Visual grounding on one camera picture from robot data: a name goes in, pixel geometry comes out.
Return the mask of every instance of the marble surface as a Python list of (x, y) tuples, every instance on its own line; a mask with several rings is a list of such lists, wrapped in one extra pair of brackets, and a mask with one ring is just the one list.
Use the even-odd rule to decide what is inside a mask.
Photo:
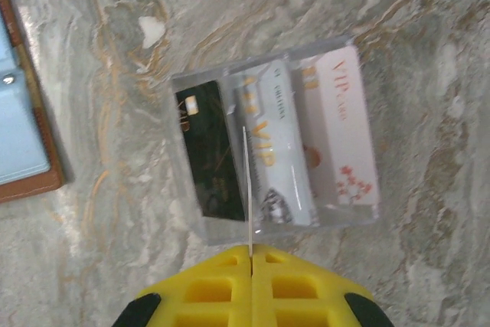
[(70, 183), (0, 207), (0, 325), (112, 325), (218, 252), (179, 211), (168, 77), (351, 31), (383, 217), (274, 245), (397, 326), (490, 326), (490, 0), (15, 2)]

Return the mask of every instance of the brown leather wallet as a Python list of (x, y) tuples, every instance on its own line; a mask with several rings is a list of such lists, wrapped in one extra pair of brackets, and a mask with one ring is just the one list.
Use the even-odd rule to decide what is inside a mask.
[(17, 51), (21, 68), (25, 72), (29, 91), (31, 93), (34, 116), (38, 123), (44, 148), (46, 149), (51, 164), (51, 168), (47, 172), (0, 185), (0, 203), (2, 203), (58, 189), (64, 183), (64, 175), (57, 154), (56, 145), (54, 144), (53, 135), (49, 127), (49, 122), (47, 121), (47, 114), (44, 109), (38, 78), (23, 41), (22, 33), (18, 26), (17, 18), (15, 17), (10, 0), (0, 0), (0, 9), (2, 10), (3, 18), (7, 24), (11, 44)]

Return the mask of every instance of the yellow plastic object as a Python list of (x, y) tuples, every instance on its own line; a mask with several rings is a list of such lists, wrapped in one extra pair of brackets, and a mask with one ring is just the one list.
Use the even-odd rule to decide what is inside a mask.
[(362, 286), (264, 245), (231, 248), (144, 289), (162, 302), (148, 327), (361, 327), (346, 293)]

